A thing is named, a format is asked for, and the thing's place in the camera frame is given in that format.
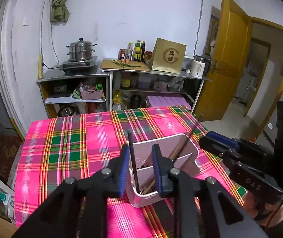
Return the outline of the person's right hand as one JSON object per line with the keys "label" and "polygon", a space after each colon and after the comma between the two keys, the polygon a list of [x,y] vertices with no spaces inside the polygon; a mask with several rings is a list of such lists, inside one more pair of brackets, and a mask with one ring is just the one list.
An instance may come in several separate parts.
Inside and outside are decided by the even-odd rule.
{"label": "person's right hand", "polygon": [[[255,218],[258,215],[256,197],[252,193],[247,192],[243,208],[251,218]],[[280,202],[275,205],[265,203],[265,213],[269,213],[268,217],[260,221],[259,224],[265,227],[273,227],[283,220],[283,204],[281,205]]]}

